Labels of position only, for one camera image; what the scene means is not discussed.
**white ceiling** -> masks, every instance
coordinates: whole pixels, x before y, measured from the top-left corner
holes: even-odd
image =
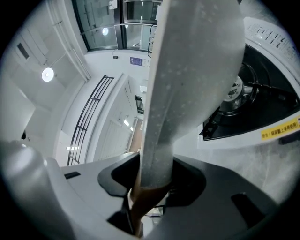
[[[2,70],[24,92],[27,98],[37,107],[30,119],[26,130],[29,134],[42,137],[50,116],[67,87],[74,83],[78,71],[65,54],[64,48],[53,28],[46,7],[46,2],[38,6],[36,11],[24,23],[23,28],[33,28],[42,38],[49,50],[45,55],[45,65],[34,70],[27,65],[21,66],[17,61],[13,47],[2,59]],[[54,79],[44,82],[41,78],[42,70],[52,67]]]

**white wall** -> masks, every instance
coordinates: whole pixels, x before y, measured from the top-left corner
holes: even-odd
[[[72,138],[69,135],[60,131],[55,155],[55,159],[60,167],[68,165],[69,151],[67,147],[70,146],[71,140]]]
[[[90,52],[85,55],[87,64],[93,76],[105,73],[109,76],[119,76],[125,74],[131,77],[129,80],[130,90],[132,94],[141,96],[140,85],[145,84],[145,80],[149,78],[149,67],[141,67],[130,64],[130,57],[148,60],[150,66],[151,58],[146,52],[132,50],[114,50],[114,51],[98,51]]]
[[[103,117],[99,118],[97,122],[101,126],[101,131],[100,134],[97,134],[97,147],[93,161],[127,152],[128,141],[133,134],[130,128],[134,128],[134,120],[137,116],[136,106],[132,104],[132,100],[133,96],[129,92],[129,84],[126,79],[116,98],[112,99],[108,111],[103,112]]]
[[[0,141],[18,141],[35,107],[9,77],[0,74]]]
[[[47,48],[43,52],[44,63],[29,52],[28,61],[17,54],[20,42],[29,47],[21,35],[22,31],[34,30]],[[41,73],[51,67],[55,77],[44,82]],[[1,60],[1,80],[12,81],[34,105],[26,133],[28,138],[21,142],[40,151],[44,157],[55,157],[56,145],[64,118],[84,80],[66,55],[53,28],[46,2],[41,3],[16,33]]]

